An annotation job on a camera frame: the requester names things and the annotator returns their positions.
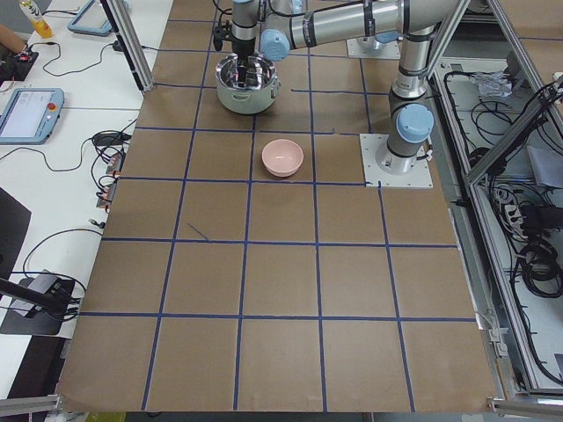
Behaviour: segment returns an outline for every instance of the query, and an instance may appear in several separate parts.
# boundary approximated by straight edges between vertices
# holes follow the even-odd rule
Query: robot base
[[[395,176],[379,167],[376,162],[376,152],[380,145],[387,142],[388,135],[361,134],[363,174],[368,187],[403,187],[409,189],[431,189],[432,177],[426,160],[416,161],[414,167],[406,174]],[[419,155],[424,155],[420,147]]]
[[[346,40],[348,49],[348,57],[359,59],[381,59],[381,60],[398,60],[401,52],[398,49],[397,41],[392,41],[384,45],[383,48],[375,50],[360,45],[356,38]]]

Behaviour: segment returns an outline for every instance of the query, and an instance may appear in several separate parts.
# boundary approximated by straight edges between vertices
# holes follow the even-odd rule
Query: white table
[[[172,7],[172,0],[128,0],[131,18],[143,45],[157,47],[165,29],[165,22]],[[54,0],[49,9],[76,9],[76,0]],[[62,58],[48,68],[53,72],[81,69],[99,58],[100,49],[115,37],[92,37],[71,33],[66,29],[68,18],[48,15],[53,27],[53,41],[61,44]],[[30,44],[41,42],[34,33]],[[34,64],[27,79],[15,83],[14,88],[62,88],[65,104],[61,110],[55,130],[44,145],[33,146],[43,151],[55,168],[76,165],[80,157],[82,142],[101,130],[120,130],[136,118],[143,102],[143,95],[135,85],[125,57],[110,47],[104,53],[102,64],[84,73],[62,77],[48,75],[41,67],[56,56],[55,46],[36,46],[40,58]],[[156,52],[147,51],[150,66],[154,64]],[[0,109],[4,109],[11,90],[0,93]],[[14,146],[0,146],[0,156]],[[75,228],[97,229],[88,223],[90,218],[104,221],[106,212],[96,208],[96,188],[91,179],[91,164],[96,157],[91,143],[84,148],[84,163],[76,171],[54,173],[43,163],[43,158],[30,151],[17,151],[0,161],[0,186],[32,211],[32,220],[26,240],[14,271],[21,271],[23,259],[43,238],[57,231]],[[99,160],[95,171],[103,174],[106,165]],[[29,262],[29,269],[68,274],[87,285],[91,268],[99,247],[100,237],[92,233],[73,232],[54,237],[37,250]],[[15,273],[12,281],[23,278]],[[81,295],[80,287],[75,296]],[[7,306],[8,297],[0,305]],[[5,310],[0,309],[0,321]],[[71,338],[74,321],[64,323],[61,337]],[[0,335],[0,399],[8,396],[15,375],[26,352],[31,336]]]
[[[165,30],[166,18],[172,7],[172,0],[129,0],[130,16],[139,41],[148,47],[158,47]],[[76,0],[53,0],[51,10],[75,10]],[[33,33],[29,45],[35,42],[54,41],[61,44],[61,58],[49,64],[47,69],[55,74],[69,70],[83,69],[99,60],[103,46],[115,41],[113,34],[97,37],[72,33],[67,29],[69,15],[48,14],[46,20],[53,28],[53,38],[43,40]],[[136,87],[125,55],[106,48],[103,61],[84,72],[55,77],[43,70],[43,65],[58,54],[57,46],[36,45],[33,51],[40,55],[27,79],[15,83],[15,88],[61,88],[65,92],[65,107],[138,110],[143,95]],[[145,50],[150,67],[154,65],[157,52]]]

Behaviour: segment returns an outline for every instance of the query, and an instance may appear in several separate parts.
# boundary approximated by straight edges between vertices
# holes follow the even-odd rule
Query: screen
[[[31,218],[26,207],[0,188],[0,278],[10,278]]]
[[[37,134],[51,91],[21,91],[14,99],[0,136],[5,138],[33,138]]]
[[[101,29],[106,22],[107,16],[104,8],[97,0],[84,12],[75,25],[80,25],[84,28]]]

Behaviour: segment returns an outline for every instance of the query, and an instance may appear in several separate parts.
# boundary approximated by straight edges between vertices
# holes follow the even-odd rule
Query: bottle
[[[45,22],[39,7],[37,7],[33,0],[19,0],[19,8],[27,16],[41,38],[51,38],[53,36],[51,27]]]

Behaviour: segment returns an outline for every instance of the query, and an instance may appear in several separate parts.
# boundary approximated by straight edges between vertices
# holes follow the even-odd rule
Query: stainless steel pot
[[[241,76],[237,65],[235,54],[228,55],[217,64],[215,75],[219,101],[235,113],[263,112],[274,103],[280,92],[281,84],[274,64],[262,55],[251,55],[245,76]]]

